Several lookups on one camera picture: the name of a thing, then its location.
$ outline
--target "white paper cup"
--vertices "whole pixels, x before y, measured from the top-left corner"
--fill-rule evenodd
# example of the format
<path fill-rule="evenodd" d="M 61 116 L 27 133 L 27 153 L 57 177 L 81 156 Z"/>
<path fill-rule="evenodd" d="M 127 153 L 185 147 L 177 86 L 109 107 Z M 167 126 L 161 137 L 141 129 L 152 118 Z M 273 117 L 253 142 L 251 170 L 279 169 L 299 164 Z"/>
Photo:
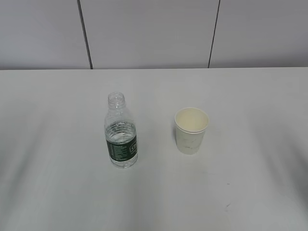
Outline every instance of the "white paper cup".
<path fill-rule="evenodd" d="M 208 115 L 201 109 L 187 107 L 176 113 L 174 121 L 176 142 L 180 152 L 184 154 L 196 153 L 209 123 Z"/>

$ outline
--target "bottle label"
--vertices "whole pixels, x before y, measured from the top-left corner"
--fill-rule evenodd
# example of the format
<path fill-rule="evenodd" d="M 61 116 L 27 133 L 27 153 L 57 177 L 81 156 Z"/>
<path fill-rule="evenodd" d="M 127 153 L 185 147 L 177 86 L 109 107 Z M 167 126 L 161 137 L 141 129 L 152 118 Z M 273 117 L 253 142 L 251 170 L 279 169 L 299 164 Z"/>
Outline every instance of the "bottle label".
<path fill-rule="evenodd" d="M 137 136 L 130 142 L 124 144 L 114 144 L 107 141 L 110 157 L 115 161 L 127 161 L 137 154 Z"/>

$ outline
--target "table surface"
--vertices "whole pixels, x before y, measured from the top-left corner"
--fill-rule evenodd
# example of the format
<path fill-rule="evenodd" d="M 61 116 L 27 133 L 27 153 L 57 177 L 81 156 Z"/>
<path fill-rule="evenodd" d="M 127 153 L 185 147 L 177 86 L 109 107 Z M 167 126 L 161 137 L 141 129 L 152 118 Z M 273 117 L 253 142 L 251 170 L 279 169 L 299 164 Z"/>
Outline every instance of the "table surface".
<path fill-rule="evenodd" d="M 308 230 L 308 68 L 0 71 L 1 231 Z M 107 95 L 139 159 L 114 167 Z M 206 111 L 198 153 L 174 114 Z"/>

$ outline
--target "white wall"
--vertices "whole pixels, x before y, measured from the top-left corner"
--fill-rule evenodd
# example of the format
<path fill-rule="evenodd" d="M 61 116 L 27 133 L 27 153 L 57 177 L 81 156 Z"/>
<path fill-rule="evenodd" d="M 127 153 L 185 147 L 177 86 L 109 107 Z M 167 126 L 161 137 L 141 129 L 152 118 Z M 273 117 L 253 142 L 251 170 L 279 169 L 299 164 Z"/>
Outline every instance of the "white wall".
<path fill-rule="evenodd" d="M 307 0 L 221 0 L 210 67 L 308 66 Z"/>
<path fill-rule="evenodd" d="M 219 0 L 81 0 L 94 68 L 207 67 Z M 221 0 L 210 67 L 308 66 L 308 0 Z M 89 68 L 77 0 L 2 0 L 0 69 Z"/>
<path fill-rule="evenodd" d="M 93 68 L 207 67 L 218 0 L 81 0 Z"/>
<path fill-rule="evenodd" d="M 1 0 L 0 69 L 89 67 L 76 0 Z"/>

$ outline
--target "bottle neck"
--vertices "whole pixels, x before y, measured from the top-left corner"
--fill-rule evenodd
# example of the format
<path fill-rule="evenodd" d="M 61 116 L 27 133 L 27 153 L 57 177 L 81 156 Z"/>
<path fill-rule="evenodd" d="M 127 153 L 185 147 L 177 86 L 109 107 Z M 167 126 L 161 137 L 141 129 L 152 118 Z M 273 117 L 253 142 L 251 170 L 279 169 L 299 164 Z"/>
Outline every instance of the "bottle neck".
<path fill-rule="evenodd" d="M 126 107 L 124 95 L 120 92 L 113 92 L 108 95 L 109 110 L 120 110 Z"/>

